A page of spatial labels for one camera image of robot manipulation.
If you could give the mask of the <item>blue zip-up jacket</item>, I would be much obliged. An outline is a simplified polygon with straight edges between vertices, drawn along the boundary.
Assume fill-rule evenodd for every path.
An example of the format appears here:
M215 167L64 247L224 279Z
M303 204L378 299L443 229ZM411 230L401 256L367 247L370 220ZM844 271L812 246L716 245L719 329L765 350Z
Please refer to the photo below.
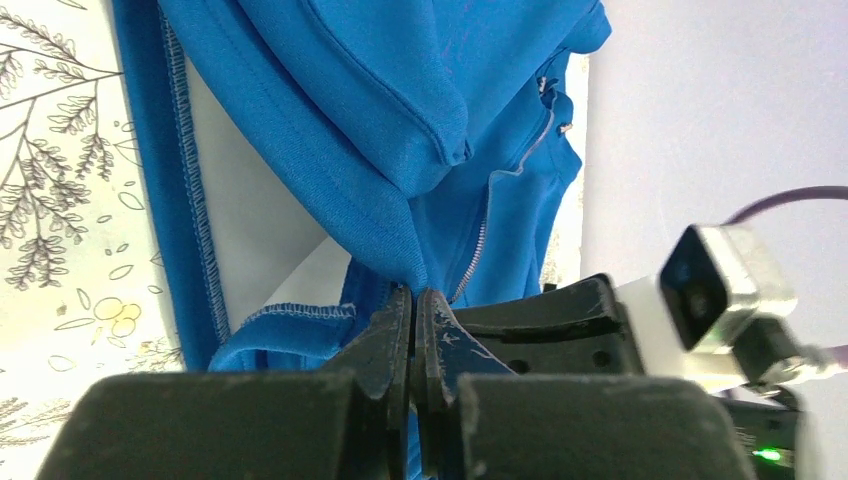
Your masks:
M117 1L118 46L191 370L307 370L394 285L462 306L535 294L580 166L559 79L599 1ZM185 67L352 257L338 307L227 323Z

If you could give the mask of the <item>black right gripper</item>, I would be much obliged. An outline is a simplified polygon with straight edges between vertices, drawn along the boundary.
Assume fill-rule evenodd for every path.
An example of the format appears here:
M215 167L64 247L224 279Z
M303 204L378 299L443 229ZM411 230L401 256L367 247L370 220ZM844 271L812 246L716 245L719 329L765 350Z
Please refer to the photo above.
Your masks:
M795 393L777 387L765 395L763 402L728 394L717 400L730 415L758 479L805 478L805 412Z

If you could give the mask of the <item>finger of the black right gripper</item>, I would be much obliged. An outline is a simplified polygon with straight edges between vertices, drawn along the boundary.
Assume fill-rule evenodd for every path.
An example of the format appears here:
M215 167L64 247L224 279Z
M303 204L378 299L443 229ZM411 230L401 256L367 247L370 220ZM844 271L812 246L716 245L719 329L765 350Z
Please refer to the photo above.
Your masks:
M463 373L644 373L627 310L606 274L455 317L473 340L450 354L452 381Z

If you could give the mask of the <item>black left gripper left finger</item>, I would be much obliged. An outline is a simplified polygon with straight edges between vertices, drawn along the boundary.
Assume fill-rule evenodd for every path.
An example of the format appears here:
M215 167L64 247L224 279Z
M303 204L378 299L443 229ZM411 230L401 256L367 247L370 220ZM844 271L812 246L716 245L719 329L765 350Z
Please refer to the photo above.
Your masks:
M105 378L57 435L41 479L404 479L412 295L308 372Z

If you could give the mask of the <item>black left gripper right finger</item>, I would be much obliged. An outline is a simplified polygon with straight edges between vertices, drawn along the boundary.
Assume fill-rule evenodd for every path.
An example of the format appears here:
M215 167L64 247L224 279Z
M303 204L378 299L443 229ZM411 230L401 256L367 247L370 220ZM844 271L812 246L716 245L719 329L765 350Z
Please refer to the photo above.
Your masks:
M725 409L694 383L642 375L469 374L473 339L445 297L417 302L413 397L427 479L751 479Z

